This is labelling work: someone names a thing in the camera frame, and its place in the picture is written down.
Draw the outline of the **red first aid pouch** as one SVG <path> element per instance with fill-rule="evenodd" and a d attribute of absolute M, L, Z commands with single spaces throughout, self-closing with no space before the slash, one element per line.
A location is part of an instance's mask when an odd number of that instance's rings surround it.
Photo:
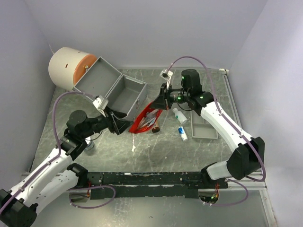
<path fill-rule="evenodd" d="M 129 133 L 138 134 L 147 132 L 152 129 L 162 110 L 151 108 L 152 103 L 149 103 L 144 110 L 138 115 L 134 123 L 129 129 Z"/>

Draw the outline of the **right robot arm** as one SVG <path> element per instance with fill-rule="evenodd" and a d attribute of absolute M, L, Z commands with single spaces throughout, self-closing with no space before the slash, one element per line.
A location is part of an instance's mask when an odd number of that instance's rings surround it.
<path fill-rule="evenodd" d="M 261 137 L 252 137 L 245 132 L 223 110 L 214 93 L 203 90 L 199 73 L 194 69 L 181 72 L 181 88 L 173 89 L 170 80 L 172 72 L 165 70 L 160 76 L 166 80 L 151 108 L 169 110 L 174 103 L 186 103 L 191 111 L 209 122 L 221 135 L 232 155 L 228 160 L 216 162 L 201 170 L 201 184 L 213 187 L 218 179 L 232 177 L 236 180 L 250 178 L 256 170 L 265 170 L 265 142 Z"/>

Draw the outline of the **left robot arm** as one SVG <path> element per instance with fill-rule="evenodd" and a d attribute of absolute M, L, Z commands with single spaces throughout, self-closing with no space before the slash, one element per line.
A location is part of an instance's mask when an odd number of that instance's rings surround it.
<path fill-rule="evenodd" d="M 0 220 L 8 227 L 29 227 L 66 190 L 85 189 L 88 171 L 74 160 L 87 147 L 86 138 L 104 129 L 120 135 L 133 124 L 125 116 L 113 110 L 95 118 L 88 118 L 83 110 L 72 112 L 63 137 L 48 157 L 20 183 L 0 191 Z"/>

